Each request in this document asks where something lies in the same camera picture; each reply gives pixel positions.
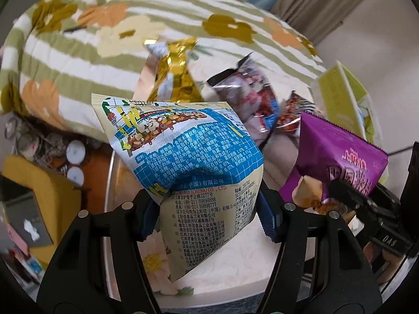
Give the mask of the person's right hand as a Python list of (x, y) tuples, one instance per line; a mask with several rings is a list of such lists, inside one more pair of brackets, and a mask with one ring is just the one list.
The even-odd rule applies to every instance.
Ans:
[(367, 243), (363, 248), (363, 253), (371, 266), (378, 285), (390, 281), (406, 257), (405, 255), (399, 257), (373, 242)]

